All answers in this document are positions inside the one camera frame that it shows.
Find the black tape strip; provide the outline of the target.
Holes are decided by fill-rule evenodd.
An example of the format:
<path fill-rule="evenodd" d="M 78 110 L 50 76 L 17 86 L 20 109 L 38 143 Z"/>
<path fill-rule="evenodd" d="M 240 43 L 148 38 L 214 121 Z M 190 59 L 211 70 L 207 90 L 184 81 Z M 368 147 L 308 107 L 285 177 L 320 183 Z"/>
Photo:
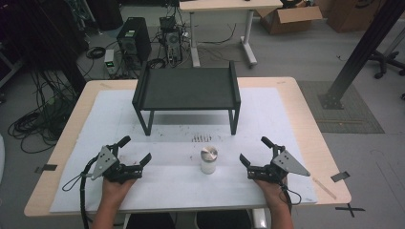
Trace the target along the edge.
<path fill-rule="evenodd" d="M 347 171 L 345 171 L 345 172 L 341 172 L 341 173 L 338 173 L 336 175 L 333 175 L 330 178 L 331 178 L 331 180 L 333 182 L 338 182 L 339 180 L 343 180 L 343 179 L 346 179 L 348 177 L 350 177 L 350 174 Z"/>
<path fill-rule="evenodd" d="M 57 168 L 56 164 L 44 164 L 42 166 L 39 166 L 35 169 L 35 173 L 37 174 L 42 174 L 44 171 L 55 171 Z"/>

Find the black aluminium frame post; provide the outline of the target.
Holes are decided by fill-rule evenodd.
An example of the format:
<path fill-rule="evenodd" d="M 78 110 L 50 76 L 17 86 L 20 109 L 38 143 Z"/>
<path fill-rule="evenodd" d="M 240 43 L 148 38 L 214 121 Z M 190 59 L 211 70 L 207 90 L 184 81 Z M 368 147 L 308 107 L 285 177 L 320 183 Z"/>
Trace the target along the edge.
<path fill-rule="evenodd" d="M 340 100 L 344 93 L 404 11 L 405 0 L 386 0 L 330 88 L 318 95 L 323 109 L 343 108 Z"/>

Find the small white power unit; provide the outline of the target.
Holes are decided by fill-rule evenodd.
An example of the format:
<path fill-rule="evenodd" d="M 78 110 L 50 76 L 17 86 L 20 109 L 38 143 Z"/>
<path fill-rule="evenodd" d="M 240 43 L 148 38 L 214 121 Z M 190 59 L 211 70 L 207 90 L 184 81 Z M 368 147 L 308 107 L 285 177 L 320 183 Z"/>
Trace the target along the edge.
<path fill-rule="evenodd" d="M 107 49 L 104 54 L 104 66 L 108 74 L 114 74 L 116 72 L 115 51 Z"/>

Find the grey floor mat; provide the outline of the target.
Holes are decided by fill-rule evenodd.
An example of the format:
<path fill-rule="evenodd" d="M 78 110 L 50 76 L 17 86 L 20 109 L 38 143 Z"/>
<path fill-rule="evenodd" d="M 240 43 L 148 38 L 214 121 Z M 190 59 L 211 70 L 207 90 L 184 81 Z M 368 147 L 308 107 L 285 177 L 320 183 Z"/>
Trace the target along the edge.
<path fill-rule="evenodd" d="M 384 134 L 383 128 L 353 85 L 349 86 L 341 98 L 339 108 L 324 108 L 321 96 L 328 91 L 331 84 L 331 81 L 298 82 L 322 133 Z"/>

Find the person's legs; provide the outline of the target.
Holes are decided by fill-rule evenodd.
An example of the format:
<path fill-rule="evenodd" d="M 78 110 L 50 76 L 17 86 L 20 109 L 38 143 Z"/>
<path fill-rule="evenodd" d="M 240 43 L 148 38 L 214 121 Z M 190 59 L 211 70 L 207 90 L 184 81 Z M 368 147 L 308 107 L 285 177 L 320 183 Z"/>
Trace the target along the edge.
<path fill-rule="evenodd" d="M 252 229 L 247 210 L 200 211 L 181 216 L 169 213 L 132 214 L 125 229 Z"/>

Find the black computer tower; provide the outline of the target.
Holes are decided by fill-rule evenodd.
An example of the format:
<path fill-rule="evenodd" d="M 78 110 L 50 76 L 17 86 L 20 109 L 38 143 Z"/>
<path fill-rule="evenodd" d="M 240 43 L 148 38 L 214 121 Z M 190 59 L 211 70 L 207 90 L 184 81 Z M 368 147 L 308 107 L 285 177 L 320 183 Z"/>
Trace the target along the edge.
<path fill-rule="evenodd" d="M 143 17 L 129 17 L 123 24 L 117 42 L 128 69 L 139 69 L 147 62 L 151 53 L 151 43 Z"/>

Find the white table mat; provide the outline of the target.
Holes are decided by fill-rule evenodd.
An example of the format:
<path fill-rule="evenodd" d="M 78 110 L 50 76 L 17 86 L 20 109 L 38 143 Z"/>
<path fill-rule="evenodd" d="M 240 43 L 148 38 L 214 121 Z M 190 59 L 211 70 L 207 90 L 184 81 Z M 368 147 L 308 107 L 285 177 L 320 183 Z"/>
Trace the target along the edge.
<path fill-rule="evenodd" d="M 104 145 L 125 136 L 131 140 L 118 151 L 126 165 L 140 162 L 147 154 L 151 161 L 121 205 L 124 211 L 191 210 L 207 208 L 250 208 L 265 205 L 256 183 L 247 178 L 240 162 L 243 154 L 252 164 L 263 166 L 272 152 L 261 141 L 266 136 L 283 145 L 297 159 L 301 152 L 288 120 L 280 92 L 273 88 L 242 88 L 242 106 L 237 133 L 230 133 L 224 111 L 157 112 L 152 133 L 145 135 L 132 106 L 133 91 L 101 91 L 76 140 L 60 179 L 51 210 L 72 213 L 81 204 L 93 212 L 99 205 L 101 179 L 87 180 L 86 197 L 70 186 Z M 201 170 L 201 150 L 213 146 L 218 151 L 216 170 Z"/>

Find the white-legged wooden desk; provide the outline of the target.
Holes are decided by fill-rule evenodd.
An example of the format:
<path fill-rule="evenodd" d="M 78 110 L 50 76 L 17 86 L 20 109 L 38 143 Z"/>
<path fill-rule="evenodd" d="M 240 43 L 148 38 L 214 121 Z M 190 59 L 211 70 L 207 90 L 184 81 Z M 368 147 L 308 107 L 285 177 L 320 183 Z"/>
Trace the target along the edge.
<path fill-rule="evenodd" d="M 256 10 L 276 10 L 280 0 L 180 0 L 180 10 L 189 14 L 190 52 L 192 65 L 199 68 L 198 38 L 195 32 L 198 22 L 205 24 L 245 23 L 245 33 L 240 42 L 250 67 L 257 64 L 249 44 L 253 15 Z"/>

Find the closed cardboard box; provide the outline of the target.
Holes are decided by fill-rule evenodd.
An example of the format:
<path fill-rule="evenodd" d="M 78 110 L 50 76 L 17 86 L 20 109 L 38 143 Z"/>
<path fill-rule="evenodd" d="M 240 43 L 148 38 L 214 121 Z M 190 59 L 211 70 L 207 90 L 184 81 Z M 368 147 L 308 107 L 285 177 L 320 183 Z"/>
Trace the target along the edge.
<path fill-rule="evenodd" d="M 336 32 L 365 31 L 386 0 L 335 0 L 327 24 Z"/>

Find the open cardboard box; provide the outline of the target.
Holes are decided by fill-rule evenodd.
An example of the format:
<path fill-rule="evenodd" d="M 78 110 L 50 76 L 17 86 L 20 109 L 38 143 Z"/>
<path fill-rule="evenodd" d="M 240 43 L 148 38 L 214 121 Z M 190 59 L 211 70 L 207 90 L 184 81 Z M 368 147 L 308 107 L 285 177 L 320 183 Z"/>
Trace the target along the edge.
<path fill-rule="evenodd" d="M 313 20 L 323 18 L 318 6 L 257 10 L 261 25 L 271 35 L 307 31 Z"/>

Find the black tape cross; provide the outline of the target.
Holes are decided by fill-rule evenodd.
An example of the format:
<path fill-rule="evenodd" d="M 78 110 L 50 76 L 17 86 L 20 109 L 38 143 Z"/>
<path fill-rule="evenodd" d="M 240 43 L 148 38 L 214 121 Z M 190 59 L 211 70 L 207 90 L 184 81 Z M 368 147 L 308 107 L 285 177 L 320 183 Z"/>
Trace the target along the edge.
<path fill-rule="evenodd" d="M 352 218 L 355 217 L 356 212 L 365 212 L 364 208 L 352 207 L 349 203 L 347 204 L 346 207 L 336 207 L 335 210 L 336 211 L 348 211 Z"/>

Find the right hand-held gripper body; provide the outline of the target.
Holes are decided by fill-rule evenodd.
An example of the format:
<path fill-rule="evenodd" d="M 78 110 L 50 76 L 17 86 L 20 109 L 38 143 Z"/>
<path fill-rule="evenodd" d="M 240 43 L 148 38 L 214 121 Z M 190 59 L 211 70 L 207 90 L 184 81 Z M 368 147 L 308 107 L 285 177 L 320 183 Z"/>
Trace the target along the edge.
<path fill-rule="evenodd" d="M 247 161 L 246 173 L 248 179 L 282 184 L 283 179 L 288 174 L 295 174 L 304 177 L 310 176 L 310 172 L 289 153 L 285 146 L 268 144 L 267 147 L 273 153 L 271 161 L 264 166 L 254 166 Z"/>

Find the black curtain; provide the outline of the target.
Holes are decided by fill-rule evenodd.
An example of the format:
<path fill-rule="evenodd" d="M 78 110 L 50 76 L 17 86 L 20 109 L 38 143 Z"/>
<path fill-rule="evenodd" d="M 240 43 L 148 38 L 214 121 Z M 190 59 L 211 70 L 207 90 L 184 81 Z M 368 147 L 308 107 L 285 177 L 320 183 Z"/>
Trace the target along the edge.
<path fill-rule="evenodd" d="M 0 28 L 39 75 L 60 71 L 82 93 L 86 80 L 76 61 L 89 46 L 64 0 L 0 0 Z"/>

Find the black metal shelf rack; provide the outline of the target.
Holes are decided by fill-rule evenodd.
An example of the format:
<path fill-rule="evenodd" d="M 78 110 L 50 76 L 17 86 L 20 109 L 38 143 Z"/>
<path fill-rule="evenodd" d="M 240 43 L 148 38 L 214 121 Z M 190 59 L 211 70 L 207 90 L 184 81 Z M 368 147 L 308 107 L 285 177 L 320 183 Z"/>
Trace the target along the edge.
<path fill-rule="evenodd" d="M 230 133 L 237 133 L 241 109 L 233 61 L 227 68 L 151 69 L 142 65 L 132 104 L 145 135 L 155 111 L 228 111 Z"/>

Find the silver metal can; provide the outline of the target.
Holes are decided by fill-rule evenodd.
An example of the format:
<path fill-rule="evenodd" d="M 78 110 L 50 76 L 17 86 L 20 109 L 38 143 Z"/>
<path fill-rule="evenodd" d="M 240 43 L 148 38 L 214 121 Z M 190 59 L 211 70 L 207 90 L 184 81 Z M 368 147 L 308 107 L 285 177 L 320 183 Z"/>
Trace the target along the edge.
<path fill-rule="evenodd" d="M 203 147 L 201 150 L 201 170 L 204 174 L 213 174 L 216 170 L 218 151 L 213 146 Z"/>

